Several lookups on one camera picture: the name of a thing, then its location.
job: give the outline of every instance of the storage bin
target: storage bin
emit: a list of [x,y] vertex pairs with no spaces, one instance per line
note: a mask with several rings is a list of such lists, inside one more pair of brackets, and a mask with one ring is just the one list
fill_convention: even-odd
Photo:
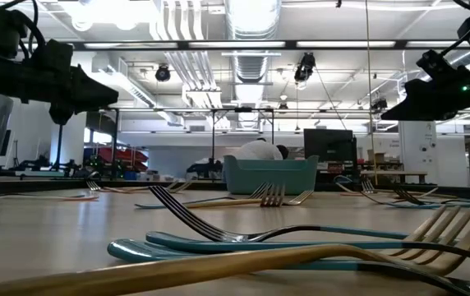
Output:
[[224,156],[224,173],[228,191],[251,194],[263,182],[286,186],[286,194],[297,195],[314,190],[319,156],[307,160],[237,160]]

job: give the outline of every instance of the desk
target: desk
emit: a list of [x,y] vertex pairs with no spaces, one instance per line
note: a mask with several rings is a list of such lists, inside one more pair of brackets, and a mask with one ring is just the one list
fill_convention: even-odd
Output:
[[[76,195],[88,190],[43,192]],[[181,201],[222,197],[226,192],[184,191]],[[158,203],[150,193],[100,193],[99,201],[53,202],[0,199],[0,281],[126,264],[107,254],[118,238],[144,240],[147,231],[164,231],[204,239],[168,210],[134,210],[133,204]],[[292,224],[325,224],[382,231],[412,232],[432,210],[389,209],[365,197],[316,192],[301,206],[209,208],[193,212],[211,224],[239,233],[260,232]],[[386,241],[357,235],[304,231],[271,241]],[[470,260],[452,276],[470,279]],[[442,290],[411,280],[397,280],[355,271],[262,271],[221,280],[161,289],[145,296],[439,296]]]
[[[361,175],[373,175],[375,174],[374,171],[362,171]],[[419,177],[419,183],[423,184],[425,183],[425,176],[427,175],[427,172],[414,172],[414,171],[377,171],[378,175],[390,175],[390,176],[399,176],[399,182],[400,183],[405,183],[405,177],[406,176],[418,176]]]

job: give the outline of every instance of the pillar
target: pillar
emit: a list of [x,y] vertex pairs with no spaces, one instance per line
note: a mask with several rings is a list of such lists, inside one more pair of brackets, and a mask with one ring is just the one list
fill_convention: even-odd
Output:
[[[434,122],[399,122],[401,161],[405,171],[427,172],[427,183],[439,182],[437,135]],[[407,177],[418,183],[418,177]]]

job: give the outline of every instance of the person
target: person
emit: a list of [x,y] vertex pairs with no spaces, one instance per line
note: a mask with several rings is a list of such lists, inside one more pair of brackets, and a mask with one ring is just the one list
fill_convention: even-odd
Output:
[[285,160],[288,158],[288,148],[283,145],[274,146],[263,140],[257,139],[246,143],[232,155],[238,160]]

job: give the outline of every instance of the computer monitor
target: computer monitor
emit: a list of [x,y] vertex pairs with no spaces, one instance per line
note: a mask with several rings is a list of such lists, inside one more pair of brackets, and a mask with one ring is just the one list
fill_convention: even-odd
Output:
[[319,162],[356,161],[356,142],[352,131],[305,129],[304,154],[318,155]]

